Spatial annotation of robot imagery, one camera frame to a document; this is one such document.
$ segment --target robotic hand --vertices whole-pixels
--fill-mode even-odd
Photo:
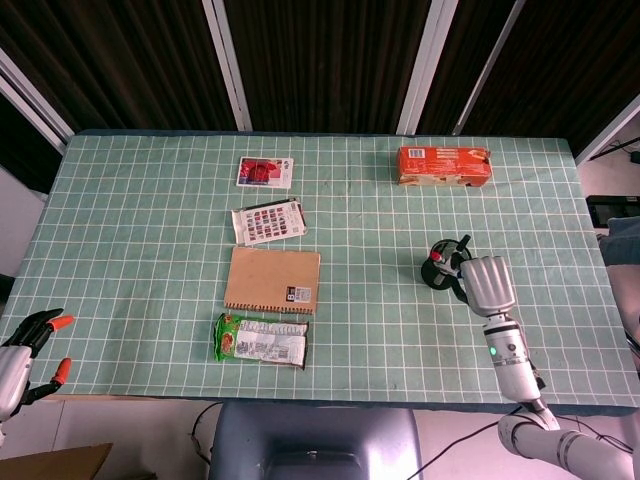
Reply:
[[[515,296],[502,257],[472,258],[471,237],[436,243],[422,266],[422,278],[437,290],[451,288],[456,297],[487,319],[484,337],[502,394],[521,404],[525,413],[503,417],[500,441],[509,452],[557,465],[584,480],[640,480],[640,448],[634,458],[574,430],[560,429],[542,399],[544,382],[529,360],[520,325],[509,316]],[[466,292],[462,289],[462,279]]]
[[[49,339],[49,335],[73,322],[71,315],[59,316],[62,308],[29,315],[0,347],[0,427],[20,411],[22,405],[31,405],[56,392],[67,381],[71,359],[60,362],[51,382],[30,389],[29,376],[33,359]],[[0,447],[4,434],[0,431]]]

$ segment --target green grid tablecloth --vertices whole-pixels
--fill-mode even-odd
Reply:
[[[398,186],[395,152],[416,144],[488,147],[493,178]],[[242,155],[294,158],[291,190],[236,187]],[[317,313],[299,317],[311,322],[307,368],[217,363],[229,210],[287,196],[309,233],[259,248],[322,254]],[[574,161],[555,139],[76,136],[0,331],[41,309],[74,314],[32,376],[48,381],[70,356],[66,393],[503,402],[483,319],[420,279],[428,246],[465,233],[475,255],[511,266],[548,401],[640,404]]]

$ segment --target spiral notebook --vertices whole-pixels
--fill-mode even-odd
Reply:
[[[234,247],[224,305],[236,310],[314,314],[320,254]]]

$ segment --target orange box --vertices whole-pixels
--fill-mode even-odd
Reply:
[[[491,177],[490,155],[475,147],[400,147],[398,184],[480,187]]]

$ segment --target barcode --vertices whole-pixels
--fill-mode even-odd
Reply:
[[[410,148],[409,158],[424,158],[424,150],[421,148]]]

